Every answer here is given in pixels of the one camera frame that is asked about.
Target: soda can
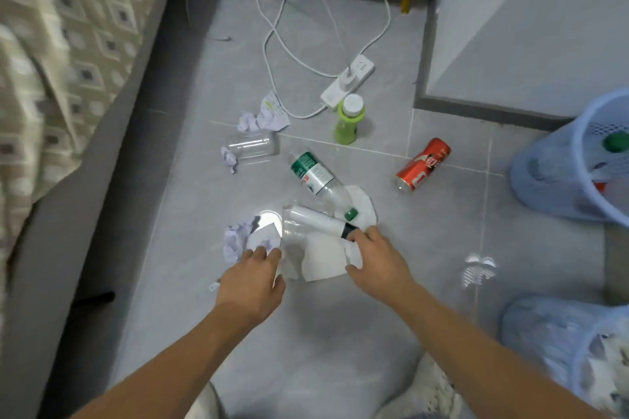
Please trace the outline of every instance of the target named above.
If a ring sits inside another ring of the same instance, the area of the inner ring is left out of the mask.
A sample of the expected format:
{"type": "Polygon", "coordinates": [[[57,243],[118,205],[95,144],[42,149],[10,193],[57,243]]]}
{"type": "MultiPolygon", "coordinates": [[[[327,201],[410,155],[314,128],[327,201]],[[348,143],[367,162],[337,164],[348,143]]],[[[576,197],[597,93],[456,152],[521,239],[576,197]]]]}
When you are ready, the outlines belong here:
{"type": "Polygon", "coordinates": [[[427,178],[436,166],[450,155],[452,149],[439,138],[430,140],[426,148],[395,175],[397,188],[412,192],[427,178]]]}

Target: white bottle cap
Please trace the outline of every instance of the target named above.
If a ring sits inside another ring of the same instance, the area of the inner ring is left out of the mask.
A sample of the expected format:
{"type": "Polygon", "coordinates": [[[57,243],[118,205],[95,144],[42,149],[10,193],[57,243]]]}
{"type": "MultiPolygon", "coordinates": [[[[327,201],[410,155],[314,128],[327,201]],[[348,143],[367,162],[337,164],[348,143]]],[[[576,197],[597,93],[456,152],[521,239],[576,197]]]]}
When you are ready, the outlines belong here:
{"type": "Polygon", "coordinates": [[[364,107],[365,103],[362,102],[362,97],[357,94],[348,94],[343,99],[343,113],[348,118],[355,118],[362,112],[364,107]]]}

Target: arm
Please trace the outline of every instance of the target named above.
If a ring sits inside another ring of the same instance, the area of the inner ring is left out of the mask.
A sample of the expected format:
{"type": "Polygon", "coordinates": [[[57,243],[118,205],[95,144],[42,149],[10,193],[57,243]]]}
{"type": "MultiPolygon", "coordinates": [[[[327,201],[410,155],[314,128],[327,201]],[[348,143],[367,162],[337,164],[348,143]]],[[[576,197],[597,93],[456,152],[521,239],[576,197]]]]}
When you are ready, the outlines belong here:
{"type": "Polygon", "coordinates": [[[286,283],[277,277],[281,253],[247,250],[227,270],[216,305],[200,324],[72,419],[183,418],[227,355],[279,306],[286,283]]]}
{"type": "Polygon", "coordinates": [[[349,240],[363,261],[362,269],[348,265],[350,277],[404,320],[479,418],[603,417],[415,283],[405,259],[376,227],[355,230],[349,240]]]}

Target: bottle label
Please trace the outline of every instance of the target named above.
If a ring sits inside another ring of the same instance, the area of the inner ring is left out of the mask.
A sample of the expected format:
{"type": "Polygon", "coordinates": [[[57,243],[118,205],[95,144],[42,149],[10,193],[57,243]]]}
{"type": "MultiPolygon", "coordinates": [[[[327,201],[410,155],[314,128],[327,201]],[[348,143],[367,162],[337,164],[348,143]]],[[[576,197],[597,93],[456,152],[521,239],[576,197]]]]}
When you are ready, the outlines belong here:
{"type": "Polygon", "coordinates": [[[334,179],[332,173],[323,167],[311,152],[301,155],[298,160],[293,162],[291,169],[314,195],[317,195],[322,188],[334,179]]]}

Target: bed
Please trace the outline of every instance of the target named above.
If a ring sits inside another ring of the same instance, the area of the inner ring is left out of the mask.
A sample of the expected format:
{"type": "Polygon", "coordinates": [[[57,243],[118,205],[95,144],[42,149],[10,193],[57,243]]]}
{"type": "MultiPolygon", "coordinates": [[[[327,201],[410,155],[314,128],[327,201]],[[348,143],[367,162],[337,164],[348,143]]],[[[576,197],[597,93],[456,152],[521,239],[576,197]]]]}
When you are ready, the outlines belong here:
{"type": "Polygon", "coordinates": [[[1,417],[38,413],[165,2],[0,0],[1,417]]]}

